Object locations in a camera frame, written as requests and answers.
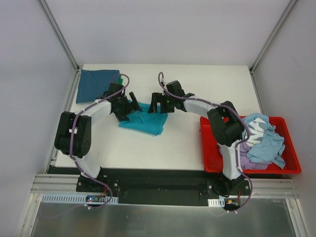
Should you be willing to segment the teal t shirt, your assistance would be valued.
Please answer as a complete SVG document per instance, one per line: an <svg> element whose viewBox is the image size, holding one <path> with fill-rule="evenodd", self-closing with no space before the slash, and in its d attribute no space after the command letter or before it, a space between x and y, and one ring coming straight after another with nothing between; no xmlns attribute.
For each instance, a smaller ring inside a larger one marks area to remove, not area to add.
<svg viewBox="0 0 316 237"><path fill-rule="evenodd" d="M128 115L129 121L122 121L119 127L131 129L138 132L158 136L163 132L163 126L167 121L168 114L160 113L160 106L158 106L158 113L148 113L150 104L140 103L141 111L135 111Z"/></svg>

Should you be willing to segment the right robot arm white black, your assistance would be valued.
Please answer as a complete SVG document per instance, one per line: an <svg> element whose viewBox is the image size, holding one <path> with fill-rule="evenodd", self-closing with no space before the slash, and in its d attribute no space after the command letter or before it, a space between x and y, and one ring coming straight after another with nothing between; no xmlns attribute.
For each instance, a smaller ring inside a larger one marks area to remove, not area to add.
<svg viewBox="0 0 316 237"><path fill-rule="evenodd" d="M223 158L221 179L212 185L219 196L229 197L240 189L244 180L240 165L239 144L245 124L230 101L221 104L200 99L193 93L185 93L179 81L165 83L158 79L162 93L154 92L148 113L168 114L175 109L197 114L208 119L213 137L220 147Z"/></svg>

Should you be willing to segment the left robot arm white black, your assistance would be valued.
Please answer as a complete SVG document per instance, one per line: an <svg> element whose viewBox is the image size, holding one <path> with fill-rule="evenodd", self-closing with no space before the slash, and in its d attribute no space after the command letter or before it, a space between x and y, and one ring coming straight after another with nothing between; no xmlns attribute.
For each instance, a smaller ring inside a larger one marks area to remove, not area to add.
<svg viewBox="0 0 316 237"><path fill-rule="evenodd" d="M90 151L92 126L100 119L115 115L119 122L129 121L128 116L142 111L133 92L125 94L125 86L111 83L109 89L92 104L77 113L63 112L55 136L54 146L75 162L81 175L89 178L87 186L93 192L104 188L104 179L99 177L101 166Z"/></svg>

